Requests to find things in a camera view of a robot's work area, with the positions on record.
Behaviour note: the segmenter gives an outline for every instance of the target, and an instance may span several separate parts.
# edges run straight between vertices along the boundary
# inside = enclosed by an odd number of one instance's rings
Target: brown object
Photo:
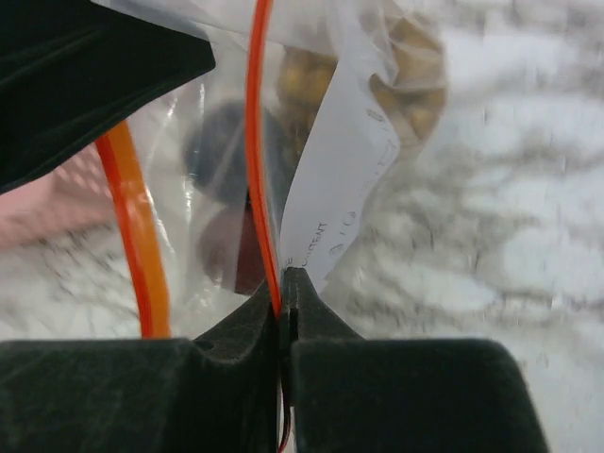
[[[385,19],[398,68],[394,85],[377,74],[369,78],[368,84],[400,138],[401,155],[413,157],[437,125],[445,105],[445,62],[432,25],[421,16],[403,16],[398,9]],[[379,26],[374,19],[363,18],[363,26],[373,30]],[[281,102],[278,116],[291,141],[286,160],[293,165],[304,150],[336,65],[334,57],[286,48],[277,83]]]
[[[206,226],[197,245],[204,271],[212,281],[224,282],[232,272],[233,246],[239,243],[237,272],[232,289],[237,294],[253,294],[264,280],[264,264],[250,209],[242,214],[234,209],[220,211]]]

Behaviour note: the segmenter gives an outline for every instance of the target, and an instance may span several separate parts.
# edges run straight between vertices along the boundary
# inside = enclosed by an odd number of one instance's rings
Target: plastic bag
[[[264,279],[245,177],[244,54],[129,118],[156,219],[173,335],[195,337]]]
[[[205,93],[243,102],[254,2],[100,3],[228,48],[240,79],[221,77]],[[391,1],[276,2],[262,67],[262,156],[250,172],[267,205],[260,246],[271,248],[277,278],[304,267],[320,291],[358,234],[368,194],[396,159],[415,159],[436,126],[443,48],[434,25]]]

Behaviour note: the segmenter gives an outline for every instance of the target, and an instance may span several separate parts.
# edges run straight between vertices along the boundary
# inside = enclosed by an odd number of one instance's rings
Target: paper label
[[[318,292],[359,234],[367,195],[399,153],[398,136],[368,88],[361,87],[356,69],[340,59],[281,224],[279,261],[305,268]]]

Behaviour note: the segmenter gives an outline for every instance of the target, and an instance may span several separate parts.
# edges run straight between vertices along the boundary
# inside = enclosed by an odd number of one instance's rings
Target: black foam padding
[[[299,453],[546,452],[510,354],[487,341],[301,341]]]
[[[304,269],[288,268],[282,280],[283,307],[293,317],[296,339],[361,337],[321,300]]]
[[[276,451],[267,293],[194,342],[0,345],[0,451]]]
[[[208,42],[88,0],[2,2],[0,193],[214,64]]]

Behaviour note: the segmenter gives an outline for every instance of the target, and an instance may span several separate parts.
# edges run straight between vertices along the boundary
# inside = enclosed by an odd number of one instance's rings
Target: pink plastic crate
[[[89,145],[49,175],[0,195],[0,249],[113,218],[103,165]]]

